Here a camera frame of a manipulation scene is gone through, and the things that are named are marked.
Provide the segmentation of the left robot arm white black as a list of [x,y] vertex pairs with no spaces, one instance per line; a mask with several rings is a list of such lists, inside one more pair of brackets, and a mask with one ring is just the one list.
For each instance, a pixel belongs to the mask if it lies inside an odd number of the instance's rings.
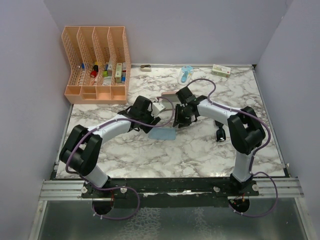
[[106,197],[111,190],[107,182],[110,177],[97,165],[103,144],[132,130],[143,130],[148,133],[160,122],[159,114],[165,109],[161,102],[152,102],[144,96],[138,96],[133,105],[119,111],[116,116],[104,123],[91,127],[78,124],[64,143],[59,160],[92,183],[97,196]]

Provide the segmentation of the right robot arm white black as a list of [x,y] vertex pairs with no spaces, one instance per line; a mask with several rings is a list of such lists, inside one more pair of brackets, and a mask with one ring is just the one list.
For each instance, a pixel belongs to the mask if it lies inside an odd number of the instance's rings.
[[253,108],[231,108],[211,103],[204,95],[196,97],[187,86],[175,95],[180,103],[175,106],[174,127],[188,127],[196,122],[198,117],[214,120],[219,128],[228,127],[230,140],[236,151],[234,169],[229,177],[229,189],[236,196],[242,195],[253,179],[251,171],[254,151],[262,145],[266,137]]

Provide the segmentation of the light blue cleaning cloth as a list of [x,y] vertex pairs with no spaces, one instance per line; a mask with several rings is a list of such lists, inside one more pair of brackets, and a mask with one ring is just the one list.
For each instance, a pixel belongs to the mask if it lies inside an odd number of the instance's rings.
[[153,128],[148,133],[148,138],[153,140],[174,141],[176,139],[176,129],[173,127]]

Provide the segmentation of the black sunglasses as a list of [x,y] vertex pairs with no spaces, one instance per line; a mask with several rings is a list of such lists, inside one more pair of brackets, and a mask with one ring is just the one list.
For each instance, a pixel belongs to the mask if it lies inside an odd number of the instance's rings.
[[215,125],[218,127],[216,131],[216,141],[217,142],[224,142],[226,140],[226,132],[223,129],[224,124],[218,121],[214,121]]

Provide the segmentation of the pink glasses case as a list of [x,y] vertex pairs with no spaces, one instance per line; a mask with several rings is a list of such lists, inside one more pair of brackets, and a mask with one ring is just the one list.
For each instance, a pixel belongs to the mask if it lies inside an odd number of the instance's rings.
[[166,111],[175,109],[176,105],[181,103],[176,95],[176,91],[162,92],[160,101],[165,106]]

